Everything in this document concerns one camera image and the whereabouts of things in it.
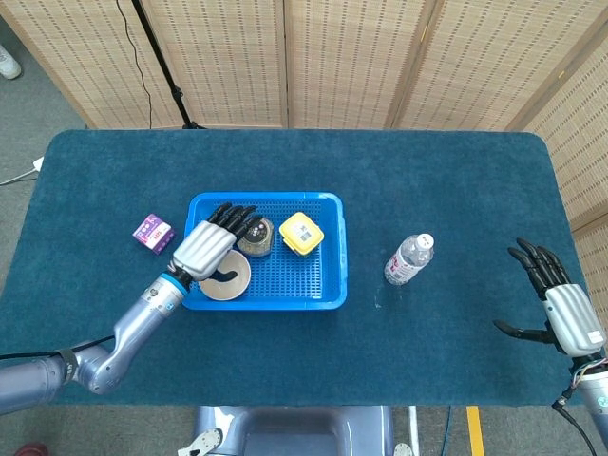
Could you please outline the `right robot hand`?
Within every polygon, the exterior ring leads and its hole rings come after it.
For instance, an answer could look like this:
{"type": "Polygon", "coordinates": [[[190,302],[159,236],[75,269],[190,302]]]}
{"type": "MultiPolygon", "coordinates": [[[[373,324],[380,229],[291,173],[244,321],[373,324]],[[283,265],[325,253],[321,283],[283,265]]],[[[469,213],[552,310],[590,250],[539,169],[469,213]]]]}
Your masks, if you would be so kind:
{"type": "Polygon", "coordinates": [[[502,320],[494,326],[516,339],[553,345],[570,358],[599,358],[607,335],[586,292],[571,280],[556,254],[521,237],[516,242],[508,253],[522,265],[542,304],[544,328],[525,330],[502,320]]]}

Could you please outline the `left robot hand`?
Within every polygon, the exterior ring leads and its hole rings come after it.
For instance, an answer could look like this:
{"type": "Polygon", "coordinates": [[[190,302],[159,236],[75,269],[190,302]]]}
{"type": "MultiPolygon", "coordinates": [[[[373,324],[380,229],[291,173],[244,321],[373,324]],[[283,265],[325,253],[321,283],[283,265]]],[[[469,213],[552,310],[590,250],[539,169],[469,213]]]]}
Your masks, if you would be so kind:
{"type": "Polygon", "coordinates": [[[220,263],[248,230],[261,220],[254,205],[242,206],[225,202],[202,220],[172,255],[167,273],[184,287],[192,281],[212,279],[229,282],[236,271],[219,272],[220,263]]]}

